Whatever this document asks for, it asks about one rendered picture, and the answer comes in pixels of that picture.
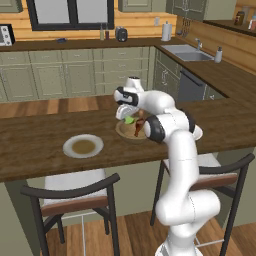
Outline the hanging dark kitchen tools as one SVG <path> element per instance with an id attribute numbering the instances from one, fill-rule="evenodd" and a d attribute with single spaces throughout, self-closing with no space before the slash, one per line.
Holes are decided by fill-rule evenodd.
<path id="1" fill-rule="evenodd" d="M 189 18 L 183 18 L 182 20 L 182 37 L 185 38 L 189 34 L 191 20 Z"/>

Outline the dark grey dishwasher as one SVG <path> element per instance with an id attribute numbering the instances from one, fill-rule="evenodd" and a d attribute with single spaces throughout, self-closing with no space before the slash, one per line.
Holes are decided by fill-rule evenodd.
<path id="1" fill-rule="evenodd" d="M 179 102 L 201 101 L 206 84 L 189 71 L 180 71 L 180 85 L 178 91 Z"/>

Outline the grey sink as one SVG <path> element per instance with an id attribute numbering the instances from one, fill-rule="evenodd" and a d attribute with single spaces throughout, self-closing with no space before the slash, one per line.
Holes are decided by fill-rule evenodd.
<path id="1" fill-rule="evenodd" d="M 213 56 L 198 50 L 188 44 L 185 45 L 163 45 L 163 48 L 168 52 L 174 54 L 179 59 L 191 62 L 191 61 L 211 61 Z"/>

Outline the white plate with brown centre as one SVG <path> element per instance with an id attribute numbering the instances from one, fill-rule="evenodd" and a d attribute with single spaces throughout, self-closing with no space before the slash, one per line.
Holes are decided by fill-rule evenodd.
<path id="1" fill-rule="evenodd" d="M 99 154 L 103 147 L 100 137 L 81 134 L 69 138 L 63 145 L 63 152 L 71 158 L 90 158 Z"/>

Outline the green wall cupboard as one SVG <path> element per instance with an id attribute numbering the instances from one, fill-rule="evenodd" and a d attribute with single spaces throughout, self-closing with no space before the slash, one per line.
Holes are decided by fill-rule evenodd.
<path id="1" fill-rule="evenodd" d="M 0 0 L 0 13 L 20 13 L 22 11 L 21 0 Z"/>
<path id="2" fill-rule="evenodd" d="M 207 0 L 166 0 L 166 12 L 187 19 L 202 21 Z"/>
<path id="3" fill-rule="evenodd" d="M 152 0 L 118 0 L 118 10 L 121 12 L 150 12 Z"/>

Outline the brown chicken drumstick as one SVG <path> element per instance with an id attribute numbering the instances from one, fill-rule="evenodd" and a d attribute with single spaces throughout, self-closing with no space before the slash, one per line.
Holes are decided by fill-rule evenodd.
<path id="1" fill-rule="evenodd" d="M 138 113 L 138 120 L 136 121 L 136 124 L 135 124 L 135 133 L 134 133 L 135 137 L 138 136 L 139 131 L 143 128 L 143 125 L 144 125 L 143 115 L 144 115 L 144 111 L 140 109 Z"/>

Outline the dark brown jar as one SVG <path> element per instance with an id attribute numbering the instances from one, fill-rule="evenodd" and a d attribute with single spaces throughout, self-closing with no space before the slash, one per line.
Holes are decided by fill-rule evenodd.
<path id="1" fill-rule="evenodd" d="M 235 25 L 242 25 L 244 17 L 245 17 L 245 12 L 244 11 L 238 11 L 237 14 L 236 14 L 234 24 Z"/>

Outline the white paper towel roll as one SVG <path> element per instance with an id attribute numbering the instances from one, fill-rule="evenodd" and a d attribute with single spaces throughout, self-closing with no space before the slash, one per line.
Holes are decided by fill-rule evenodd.
<path id="1" fill-rule="evenodd" d="M 172 35 L 172 25 L 166 21 L 162 25 L 162 38 L 161 40 L 166 42 L 171 40 L 171 35 Z"/>

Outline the green base cupboard run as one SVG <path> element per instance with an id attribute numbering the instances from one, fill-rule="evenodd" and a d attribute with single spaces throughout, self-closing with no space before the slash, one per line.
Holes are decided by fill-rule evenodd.
<path id="1" fill-rule="evenodd" d="M 148 88 L 151 47 L 0 53 L 0 102 L 110 95 L 130 76 Z"/>
<path id="2" fill-rule="evenodd" d="M 179 102 L 178 91 L 180 85 L 180 71 L 182 69 L 185 68 L 175 62 L 165 53 L 157 50 L 155 58 L 153 89 L 163 91 L 171 95 L 176 102 Z M 206 84 L 202 100 L 216 100 L 222 98 L 222 94 Z"/>

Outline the black toaster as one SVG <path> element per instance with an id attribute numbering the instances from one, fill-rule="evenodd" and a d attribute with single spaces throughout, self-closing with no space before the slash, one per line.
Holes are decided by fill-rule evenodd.
<path id="1" fill-rule="evenodd" d="M 125 42 L 128 39 L 128 31 L 122 26 L 117 26 L 115 29 L 115 37 L 119 42 Z"/>

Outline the pale jar with red label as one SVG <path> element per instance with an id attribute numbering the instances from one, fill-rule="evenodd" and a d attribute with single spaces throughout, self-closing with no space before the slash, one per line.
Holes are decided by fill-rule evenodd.
<path id="1" fill-rule="evenodd" d="M 256 14 L 254 14 L 250 20 L 248 30 L 253 31 L 256 28 Z"/>

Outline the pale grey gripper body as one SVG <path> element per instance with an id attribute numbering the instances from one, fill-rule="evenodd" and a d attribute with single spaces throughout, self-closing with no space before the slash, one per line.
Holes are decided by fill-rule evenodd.
<path id="1" fill-rule="evenodd" d="M 123 120 L 126 116 L 130 116 L 134 108 L 131 105 L 122 104 L 118 107 L 116 112 L 116 118 Z"/>

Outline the white soap dispenser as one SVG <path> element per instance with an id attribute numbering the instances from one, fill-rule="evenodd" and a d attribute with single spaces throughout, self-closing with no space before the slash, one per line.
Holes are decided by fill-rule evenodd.
<path id="1" fill-rule="evenodd" d="M 222 60 L 222 46 L 218 46 L 218 49 L 216 51 L 216 55 L 214 58 L 215 63 L 220 63 Z"/>

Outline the brown wooden bowl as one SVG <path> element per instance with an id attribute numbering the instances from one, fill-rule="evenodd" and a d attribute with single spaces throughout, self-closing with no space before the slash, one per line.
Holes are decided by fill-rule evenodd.
<path id="1" fill-rule="evenodd" d="M 136 121 L 133 121 L 131 124 L 126 124 L 124 121 L 119 121 L 116 124 L 115 130 L 118 135 L 128 143 L 141 144 L 147 139 L 143 129 L 139 131 L 138 136 L 135 136 Z"/>

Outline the black framed window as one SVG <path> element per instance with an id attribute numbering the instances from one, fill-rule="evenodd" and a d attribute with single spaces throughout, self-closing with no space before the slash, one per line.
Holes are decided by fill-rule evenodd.
<path id="1" fill-rule="evenodd" d="M 26 0 L 33 31 L 114 29 L 114 0 Z"/>

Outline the dark stool with white seat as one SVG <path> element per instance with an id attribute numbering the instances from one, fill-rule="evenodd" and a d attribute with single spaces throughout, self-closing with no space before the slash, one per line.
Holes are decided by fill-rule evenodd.
<path id="1" fill-rule="evenodd" d="M 44 189 L 24 185 L 20 193 L 30 198 L 42 255 L 50 256 L 46 234 L 55 224 L 65 243 L 64 214 L 92 209 L 104 218 L 105 233 L 112 231 L 114 256 L 120 256 L 113 187 L 119 180 L 117 173 L 107 177 L 96 169 L 47 176 Z"/>
<path id="2" fill-rule="evenodd" d="M 197 232 L 219 214 L 219 190 L 233 199 L 220 256 L 225 256 L 248 166 L 253 154 L 222 166 L 210 154 L 169 154 L 160 163 L 151 220 L 169 228 L 155 256 L 203 256 L 195 246 Z"/>

